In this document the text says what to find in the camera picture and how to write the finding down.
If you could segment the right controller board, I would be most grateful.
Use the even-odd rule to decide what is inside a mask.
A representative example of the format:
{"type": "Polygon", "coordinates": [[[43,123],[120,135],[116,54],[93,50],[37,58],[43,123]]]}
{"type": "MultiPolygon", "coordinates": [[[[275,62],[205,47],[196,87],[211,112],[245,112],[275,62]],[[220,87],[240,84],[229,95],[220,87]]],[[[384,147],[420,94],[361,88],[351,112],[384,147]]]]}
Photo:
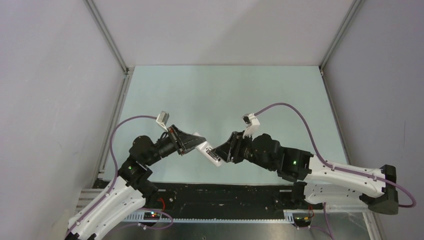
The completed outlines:
{"type": "Polygon", "coordinates": [[[293,219],[293,225],[297,228],[310,228],[310,225],[312,223],[311,217],[294,217],[293,219]]]}

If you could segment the left aluminium frame rail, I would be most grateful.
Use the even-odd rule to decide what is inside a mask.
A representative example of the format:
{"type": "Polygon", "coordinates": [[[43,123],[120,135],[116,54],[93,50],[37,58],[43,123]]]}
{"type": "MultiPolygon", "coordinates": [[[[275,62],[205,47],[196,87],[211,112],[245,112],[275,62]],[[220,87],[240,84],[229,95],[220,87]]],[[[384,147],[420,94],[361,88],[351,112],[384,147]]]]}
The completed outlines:
{"type": "Polygon", "coordinates": [[[84,3],[89,13],[91,14],[95,24],[97,25],[100,31],[100,34],[103,36],[110,52],[112,53],[112,56],[118,63],[118,66],[123,73],[123,77],[119,81],[118,96],[113,106],[111,119],[108,124],[108,131],[107,131],[105,140],[103,141],[103,149],[99,156],[99,161],[98,161],[97,178],[100,180],[103,180],[105,176],[105,169],[106,169],[106,165],[108,162],[108,155],[109,155],[109,137],[111,137],[112,131],[114,127],[118,124],[118,120],[120,119],[133,70],[130,69],[128,65],[126,64],[126,62],[124,61],[124,58],[122,57],[122,54],[120,53],[119,48],[117,44],[115,43],[113,36],[110,33],[107,27],[107,24],[104,21],[101,15],[101,12],[99,11],[99,8],[97,7],[95,1],[85,0],[84,3]]]}

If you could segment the white remote control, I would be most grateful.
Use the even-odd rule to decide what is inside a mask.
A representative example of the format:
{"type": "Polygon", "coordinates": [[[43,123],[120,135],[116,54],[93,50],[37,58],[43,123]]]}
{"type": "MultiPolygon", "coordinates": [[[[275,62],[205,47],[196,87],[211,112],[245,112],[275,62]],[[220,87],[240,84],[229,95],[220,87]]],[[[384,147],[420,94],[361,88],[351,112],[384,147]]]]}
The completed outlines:
{"type": "MultiPolygon", "coordinates": [[[[206,150],[207,149],[211,149],[211,150],[213,150],[214,148],[210,145],[210,143],[208,142],[208,141],[204,141],[203,143],[201,143],[201,144],[199,144],[199,145],[197,145],[196,147],[195,147],[195,149],[197,150],[197,151],[199,151],[206,159],[208,159],[209,160],[209,158],[208,158],[208,156],[207,156],[207,153],[206,153],[206,150]]],[[[221,165],[222,165],[222,163],[224,162],[221,158],[220,158],[220,162],[219,163],[216,163],[216,162],[213,162],[213,161],[210,161],[212,164],[214,164],[216,167],[220,167],[221,165]]]]}

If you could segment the right aluminium frame rail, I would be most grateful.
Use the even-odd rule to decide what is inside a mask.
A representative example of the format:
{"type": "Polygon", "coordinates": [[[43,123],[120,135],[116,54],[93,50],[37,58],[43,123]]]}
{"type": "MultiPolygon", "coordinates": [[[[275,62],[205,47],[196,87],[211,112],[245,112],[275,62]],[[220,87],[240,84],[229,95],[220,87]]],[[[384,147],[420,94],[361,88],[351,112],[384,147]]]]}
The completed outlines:
{"type": "Polygon", "coordinates": [[[349,6],[349,9],[347,13],[345,14],[340,26],[338,27],[328,49],[326,50],[320,64],[318,65],[319,71],[321,74],[322,82],[326,91],[326,95],[328,98],[328,102],[330,104],[331,112],[333,115],[333,119],[336,124],[338,136],[340,139],[340,143],[343,149],[343,154],[346,158],[346,161],[348,164],[351,163],[350,156],[349,156],[349,150],[346,146],[346,141],[343,136],[343,131],[341,128],[340,119],[336,110],[335,101],[331,93],[331,88],[328,81],[328,76],[326,75],[326,68],[333,58],[334,54],[338,50],[340,44],[342,43],[344,37],[346,36],[347,32],[349,31],[350,26],[355,21],[356,16],[358,15],[359,11],[361,10],[363,4],[365,3],[365,0],[353,0],[351,5],[349,6]]]}

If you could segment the aluminium frame rail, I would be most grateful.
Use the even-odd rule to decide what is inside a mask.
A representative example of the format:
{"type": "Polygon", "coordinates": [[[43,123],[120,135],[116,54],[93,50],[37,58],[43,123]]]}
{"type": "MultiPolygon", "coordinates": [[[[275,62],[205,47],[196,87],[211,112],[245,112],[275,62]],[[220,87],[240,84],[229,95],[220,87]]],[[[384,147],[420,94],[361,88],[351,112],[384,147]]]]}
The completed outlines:
{"type": "Polygon", "coordinates": [[[122,57],[122,54],[120,53],[119,48],[117,44],[115,43],[113,36],[110,33],[107,27],[107,24],[104,21],[101,15],[101,12],[99,11],[99,8],[97,7],[95,1],[85,0],[84,3],[89,13],[91,14],[95,24],[97,25],[100,31],[100,34],[103,36],[110,52],[112,53],[112,56],[118,63],[118,66],[123,73],[123,77],[119,81],[118,96],[113,106],[111,119],[108,124],[108,131],[107,131],[105,140],[103,141],[103,149],[99,156],[99,161],[98,161],[97,178],[100,180],[103,180],[105,176],[105,169],[106,169],[106,165],[108,162],[108,155],[109,155],[109,137],[111,137],[112,131],[114,127],[118,124],[118,120],[120,119],[133,70],[130,69],[128,65],[126,64],[126,62],[124,61],[124,58],[122,57]]]}
{"type": "Polygon", "coordinates": [[[347,32],[349,31],[350,26],[355,21],[356,16],[358,15],[359,11],[361,10],[363,4],[365,3],[365,0],[353,0],[351,5],[349,6],[349,9],[347,13],[345,14],[340,26],[338,27],[328,49],[326,50],[320,64],[318,65],[319,71],[321,74],[322,82],[326,91],[326,95],[328,98],[328,102],[330,104],[331,112],[333,115],[333,119],[336,124],[338,136],[340,139],[340,143],[343,149],[343,154],[346,158],[346,161],[348,164],[351,163],[350,156],[349,156],[349,150],[346,146],[346,141],[343,136],[343,131],[341,128],[340,119],[336,110],[335,101],[331,93],[331,88],[328,81],[328,76],[326,75],[326,68],[333,58],[334,54],[338,50],[340,44],[342,43],[344,37],[346,36],[347,32]]]}

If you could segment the left controller board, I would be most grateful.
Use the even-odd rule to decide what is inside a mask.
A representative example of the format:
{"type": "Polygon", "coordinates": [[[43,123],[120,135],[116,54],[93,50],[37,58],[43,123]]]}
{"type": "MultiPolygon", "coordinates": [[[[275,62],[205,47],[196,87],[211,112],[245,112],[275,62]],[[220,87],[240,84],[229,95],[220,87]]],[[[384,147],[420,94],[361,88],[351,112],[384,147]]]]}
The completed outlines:
{"type": "Polygon", "coordinates": [[[161,219],[161,214],[153,211],[146,211],[143,214],[143,220],[145,221],[158,221],[161,219]]]}

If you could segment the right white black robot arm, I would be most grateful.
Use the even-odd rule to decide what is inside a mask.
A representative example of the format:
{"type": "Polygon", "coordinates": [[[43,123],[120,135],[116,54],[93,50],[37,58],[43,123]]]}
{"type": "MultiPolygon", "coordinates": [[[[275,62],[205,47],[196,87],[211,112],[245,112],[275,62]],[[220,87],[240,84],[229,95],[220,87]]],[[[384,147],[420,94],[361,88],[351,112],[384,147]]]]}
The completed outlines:
{"type": "Polygon", "coordinates": [[[321,162],[311,152],[281,146],[266,133],[252,138],[235,131],[209,152],[218,161],[237,164],[246,160],[291,182],[285,202],[292,209],[327,203],[366,206],[384,215],[399,212],[398,192],[386,182],[396,180],[396,168],[391,165],[371,169],[321,162]]]}

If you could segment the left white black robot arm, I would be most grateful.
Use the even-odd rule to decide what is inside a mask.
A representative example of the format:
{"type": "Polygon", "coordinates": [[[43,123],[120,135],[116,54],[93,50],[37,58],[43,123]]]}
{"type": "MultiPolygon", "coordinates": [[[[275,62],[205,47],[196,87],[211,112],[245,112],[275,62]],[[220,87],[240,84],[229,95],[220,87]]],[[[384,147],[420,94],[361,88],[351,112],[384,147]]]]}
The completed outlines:
{"type": "Polygon", "coordinates": [[[149,166],[173,153],[185,155],[205,142],[204,137],[185,133],[175,125],[171,125],[156,142],[149,136],[138,136],[115,178],[68,221],[65,238],[99,240],[135,210],[154,207],[158,201],[158,188],[148,180],[153,173],[149,166]]]}

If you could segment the AAA battery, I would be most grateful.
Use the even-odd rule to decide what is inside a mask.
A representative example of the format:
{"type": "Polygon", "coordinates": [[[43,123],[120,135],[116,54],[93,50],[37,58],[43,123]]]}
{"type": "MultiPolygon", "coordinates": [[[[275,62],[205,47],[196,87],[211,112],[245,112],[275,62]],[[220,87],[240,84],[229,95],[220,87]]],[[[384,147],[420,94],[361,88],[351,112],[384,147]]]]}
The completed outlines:
{"type": "Polygon", "coordinates": [[[211,162],[219,163],[221,161],[220,157],[216,155],[211,149],[206,150],[206,155],[211,162]]]}

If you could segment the controller board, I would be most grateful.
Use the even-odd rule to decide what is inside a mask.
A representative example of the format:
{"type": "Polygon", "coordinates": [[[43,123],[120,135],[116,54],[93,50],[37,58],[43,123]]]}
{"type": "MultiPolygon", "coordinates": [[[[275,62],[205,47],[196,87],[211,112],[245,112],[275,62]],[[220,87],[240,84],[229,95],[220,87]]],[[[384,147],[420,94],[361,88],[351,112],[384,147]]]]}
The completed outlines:
{"type": "Polygon", "coordinates": [[[143,214],[143,220],[145,221],[158,221],[161,219],[161,214],[153,211],[146,211],[143,214]]]}
{"type": "Polygon", "coordinates": [[[294,217],[293,219],[293,225],[297,228],[310,228],[310,225],[312,223],[311,217],[294,217]]]}

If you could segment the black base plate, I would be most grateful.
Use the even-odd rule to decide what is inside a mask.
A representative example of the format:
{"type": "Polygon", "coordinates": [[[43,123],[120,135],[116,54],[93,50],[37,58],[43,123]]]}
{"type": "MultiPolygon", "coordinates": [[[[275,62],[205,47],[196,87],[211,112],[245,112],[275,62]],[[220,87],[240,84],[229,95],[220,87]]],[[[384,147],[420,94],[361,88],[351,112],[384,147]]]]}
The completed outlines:
{"type": "Polygon", "coordinates": [[[229,185],[152,182],[156,200],[144,207],[164,210],[173,218],[277,219],[284,211],[322,210],[323,204],[305,200],[300,183],[294,185],[229,185]]]}

